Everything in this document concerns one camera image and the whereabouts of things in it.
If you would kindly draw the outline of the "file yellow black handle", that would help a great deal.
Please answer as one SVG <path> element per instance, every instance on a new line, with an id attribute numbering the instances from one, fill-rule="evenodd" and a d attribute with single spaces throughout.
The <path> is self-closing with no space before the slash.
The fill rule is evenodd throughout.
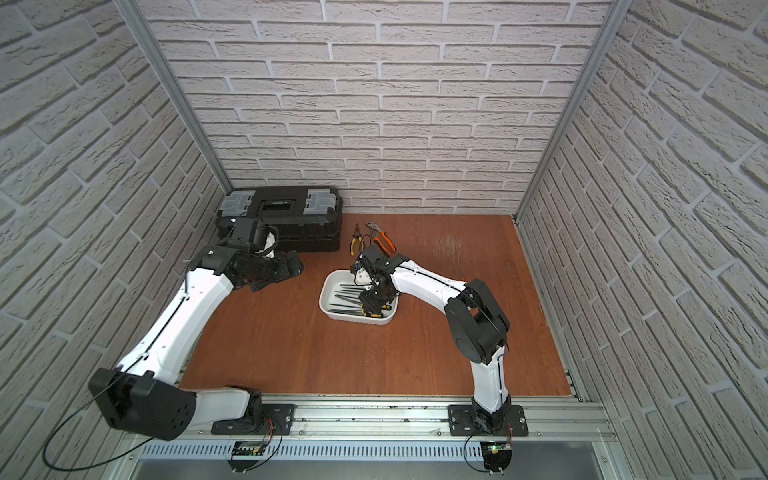
<path id="1" fill-rule="evenodd" d="M 339 308 L 337 306 L 332 306 L 329 308 L 329 311 L 334 314 L 343 314 L 343 315 L 352 315 L 352 316 L 365 316 L 365 312 L 361 308 Z"/>
<path id="2" fill-rule="evenodd" d="M 352 298 L 353 302 L 358 302 L 363 289 L 353 288 L 338 288 L 333 291 L 333 295 L 337 297 Z"/>

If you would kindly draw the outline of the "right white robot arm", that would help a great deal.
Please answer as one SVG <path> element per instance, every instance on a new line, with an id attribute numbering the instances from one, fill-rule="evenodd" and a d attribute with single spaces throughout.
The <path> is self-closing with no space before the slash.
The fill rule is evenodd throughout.
<path id="1" fill-rule="evenodd" d="M 478 279 L 449 279 L 376 246 L 358 255 L 350 273 L 365 286 L 359 299 L 366 315 L 381 314 L 402 294 L 445 314 L 454 344 L 471 365 L 474 426 L 487 434 L 502 428 L 511 406 L 503 364 L 510 323 L 490 288 Z"/>

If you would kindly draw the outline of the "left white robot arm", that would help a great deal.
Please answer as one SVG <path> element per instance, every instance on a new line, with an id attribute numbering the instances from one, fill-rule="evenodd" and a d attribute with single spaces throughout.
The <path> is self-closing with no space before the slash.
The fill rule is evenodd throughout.
<path id="1" fill-rule="evenodd" d="M 100 368 L 88 388 L 113 429 L 170 441 L 190 427 L 219 424 L 227 433 L 267 425 L 257 390 L 226 386 L 186 390 L 182 368 L 218 306 L 235 290 L 258 292 L 299 276 L 294 251 L 280 252 L 279 231 L 239 218 L 222 240 L 188 263 L 184 281 L 153 326 L 115 367 Z"/>

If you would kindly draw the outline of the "white rectangular storage box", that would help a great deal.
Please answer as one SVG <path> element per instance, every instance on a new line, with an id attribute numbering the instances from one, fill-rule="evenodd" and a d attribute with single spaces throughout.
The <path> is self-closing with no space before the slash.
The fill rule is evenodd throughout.
<path id="1" fill-rule="evenodd" d="M 361 308 L 360 301 L 353 302 L 352 298 L 337 297 L 333 295 L 333 291 L 338 288 L 353 288 L 366 290 L 371 286 L 357 286 L 353 284 L 353 276 L 349 270 L 335 270 L 331 272 L 325 279 L 323 284 L 318 305 L 323 313 L 325 313 L 330 319 L 347 321 L 354 323 L 364 323 L 373 325 L 386 325 L 395 316 L 398 307 L 398 299 L 395 298 L 389 305 L 390 309 L 383 314 L 382 318 L 372 318 L 368 316 L 352 316 L 343 314 L 334 314 L 329 311 L 332 306 L 339 308 Z"/>

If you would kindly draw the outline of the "black plastic toolbox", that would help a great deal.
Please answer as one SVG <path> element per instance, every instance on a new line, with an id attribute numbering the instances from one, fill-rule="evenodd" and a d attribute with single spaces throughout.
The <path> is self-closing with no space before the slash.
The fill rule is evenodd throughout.
<path id="1" fill-rule="evenodd" d="M 228 194 L 217 211 L 221 238 L 236 218 L 257 218 L 279 232 L 278 249 L 300 253 L 340 249 L 343 199 L 332 186 L 273 186 Z"/>

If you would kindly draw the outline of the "left controller board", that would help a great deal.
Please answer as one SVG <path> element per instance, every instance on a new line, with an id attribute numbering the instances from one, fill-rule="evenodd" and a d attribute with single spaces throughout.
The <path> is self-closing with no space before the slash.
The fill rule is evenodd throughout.
<path id="1" fill-rule="evenodd" d="M 271 458 L 273 449 L 263 442 L 236 441 L 228 464 L 234 473 L 247 473 Z"/>

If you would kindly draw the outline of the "controller board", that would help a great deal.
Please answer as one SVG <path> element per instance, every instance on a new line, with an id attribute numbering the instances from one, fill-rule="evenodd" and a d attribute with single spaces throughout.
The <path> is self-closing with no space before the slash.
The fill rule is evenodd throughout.
<path id="1" fill-rule="evenodd" d="M 503 474 L 512 462 L 510 443 L 481 442 L 483 466 L 489 474 Z"/>
<path id="2" fill-rule="evenodd" d="M 236 441 L 228 464 L 234 473 L 247 473 L 271 458 L 273 449 L 263 442 Z"/>

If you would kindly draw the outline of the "right controller board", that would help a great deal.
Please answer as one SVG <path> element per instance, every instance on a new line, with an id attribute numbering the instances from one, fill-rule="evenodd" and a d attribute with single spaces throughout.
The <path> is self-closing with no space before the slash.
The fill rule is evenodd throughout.
<path id="1" fill-rule="evenodd" d="M 503 474 L 512 462 L 510 443 L 481 442 L 483 466 L 489 474 Z"/>

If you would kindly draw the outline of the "orange handled pliers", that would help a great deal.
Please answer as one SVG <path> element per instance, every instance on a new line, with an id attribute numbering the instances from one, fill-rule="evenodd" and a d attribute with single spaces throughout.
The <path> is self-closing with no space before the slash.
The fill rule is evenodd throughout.
<path id="1" fill-rule="evenodd" d="M 397 248 L 393 241 L 387 236 L 386 232 L 375 222 L 367 222 L 366 226 L 370 230 L 372 242 L 382 249 L 388 256 L 392 257 L 397 253 Z"/>

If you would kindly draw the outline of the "yellow handled pliers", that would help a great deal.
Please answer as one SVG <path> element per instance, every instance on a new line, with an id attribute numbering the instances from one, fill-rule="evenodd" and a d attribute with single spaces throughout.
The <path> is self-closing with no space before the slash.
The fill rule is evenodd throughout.
<path id="1" fill-rule="evenodd" d="M 352 239 L 349 246 L 350 255 L 355 257 L 365 249 L 364 235 L 358 224 L 354 226 Z"/>

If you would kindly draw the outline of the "aluminium mounting rail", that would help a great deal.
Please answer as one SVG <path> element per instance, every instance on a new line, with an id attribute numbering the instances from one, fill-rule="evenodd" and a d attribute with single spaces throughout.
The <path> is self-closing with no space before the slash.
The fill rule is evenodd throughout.
<path id="1" fill-rule="evenodd" d="M 290 440 L 451 440 L 448 407 L 467 396 L 265 394 L 293 404 Z M 513 396 L 523 409 L 525 441 L 613 442 L 618 436 L 600 403 L 573 397 Z"/>

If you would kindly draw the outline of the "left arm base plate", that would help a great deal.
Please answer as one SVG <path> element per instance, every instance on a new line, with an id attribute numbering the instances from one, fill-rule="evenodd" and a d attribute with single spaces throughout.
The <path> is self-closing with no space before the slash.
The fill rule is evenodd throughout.
<path id="1" fill-rule="evenodd" d="M 291 433 L 295 410 L 295 404 L 263 404 L 239 419 L 214 422 L 211 434 L 265 435 L 273 430 L 277 436 L 286 436 Z"/>

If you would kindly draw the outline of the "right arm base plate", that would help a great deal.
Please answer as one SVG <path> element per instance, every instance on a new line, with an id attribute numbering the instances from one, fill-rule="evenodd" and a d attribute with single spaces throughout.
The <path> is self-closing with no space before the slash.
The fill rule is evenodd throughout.
<path id="1" fill-rule="evenodd" d="M 527 437 L 529 429 L 520 405 L 505 405 L 489 414 L 476 405 L 454 404 L 447 407 L 450 434 L 454 437 L 473 435 Z"/>

